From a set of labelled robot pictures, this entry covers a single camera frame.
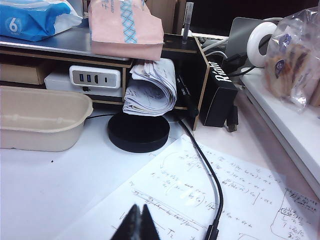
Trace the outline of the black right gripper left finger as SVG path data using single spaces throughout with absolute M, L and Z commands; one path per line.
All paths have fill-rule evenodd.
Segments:
M 140 208 L 134 204 L 113 234 L 111 240 L 140 240 L 141 221 Z

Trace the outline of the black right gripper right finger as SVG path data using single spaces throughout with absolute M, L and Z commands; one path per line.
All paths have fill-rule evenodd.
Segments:
M 142 240 L 160 240 L 159 234 L 155 227 L 149 208 L 143 205 L 141 214 L 141 239 Z

